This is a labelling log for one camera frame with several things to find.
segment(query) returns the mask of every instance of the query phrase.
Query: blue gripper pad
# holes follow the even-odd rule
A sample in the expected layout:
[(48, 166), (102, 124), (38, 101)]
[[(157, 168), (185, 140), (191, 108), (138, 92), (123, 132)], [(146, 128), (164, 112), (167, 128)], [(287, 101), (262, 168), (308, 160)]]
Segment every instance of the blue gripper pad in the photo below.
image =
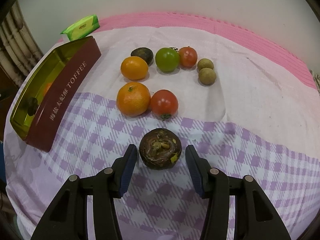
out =
[(124, 156), (120, 158), (121, 162), (116, 168), (115, 173), (115, 181), (118, 182), (118, 192), (120, 197), (122, 197), (128, 190), (131, 176), (136, 165), (137, 155), (137, 147), (134, 144), (130, 144)]
[(193, 145), (186, 147), (186, 162), (192, 179), (193, 187), (201, 198), (207, 198), (208, 171), (210, 165), (206, 159), (200, 158)]

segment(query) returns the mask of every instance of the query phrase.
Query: red tomato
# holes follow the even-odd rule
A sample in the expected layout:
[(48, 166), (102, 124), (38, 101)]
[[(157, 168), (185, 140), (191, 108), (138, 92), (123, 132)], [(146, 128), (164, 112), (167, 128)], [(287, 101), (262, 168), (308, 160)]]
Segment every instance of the red tomato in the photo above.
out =
[(180, 64), (184, 67), (192, 68), (198, 60), (198, 54), (191, 47), (183, 47), (179, 49)]
[(169, 90), (159, 90), (151, 98), (151, 111), (163, 120), (170, 118), (178, 110), (178, 100)]

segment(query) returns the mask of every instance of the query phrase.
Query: green tissue pack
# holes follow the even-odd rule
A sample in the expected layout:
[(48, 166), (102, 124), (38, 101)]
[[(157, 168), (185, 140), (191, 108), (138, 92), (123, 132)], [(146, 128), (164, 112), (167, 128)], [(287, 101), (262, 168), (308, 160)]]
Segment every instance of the green tissue pack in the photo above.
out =
[(87, 36), (100, 27), (98, 17), (93, 14), (82, 18), (61, 32), (64, 41), (74, 41)]

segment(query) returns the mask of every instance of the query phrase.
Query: metal screw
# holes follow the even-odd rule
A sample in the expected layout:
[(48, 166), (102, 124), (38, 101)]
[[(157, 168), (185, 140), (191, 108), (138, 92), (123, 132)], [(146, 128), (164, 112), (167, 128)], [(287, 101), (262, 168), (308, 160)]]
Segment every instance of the metal screw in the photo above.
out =
[(70, 177), (69, 177), (69, 180), (70, 181), (75, 181), (75, 180), (77, 180), (78, 179), (78, 176), (77, 175), (71, 175)]
[(103, 171), (105, 174), (111, 174), (113, 172), (112, 168), (105, 168)]
[(212, 168), (212, 169), (210, 169), (210, 173), (213, 175), (217, 175), (219, 173), (219, 170), (216, 168)]
[(245, 176), (244, 179), (245, 179), (247, 182), (252, 182), (252, 181), (253, 181), (253, 177), (250, 176), (250, 175)]

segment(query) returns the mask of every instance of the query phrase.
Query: tomato stem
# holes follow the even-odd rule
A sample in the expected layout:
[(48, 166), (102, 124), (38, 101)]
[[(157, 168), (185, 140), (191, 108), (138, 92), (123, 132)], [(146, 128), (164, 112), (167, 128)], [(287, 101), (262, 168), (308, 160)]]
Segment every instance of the tomato stem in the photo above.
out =
[(171, 114), (162, 114), (160, 117), (162, 120), (167, 120), (171, 117)]

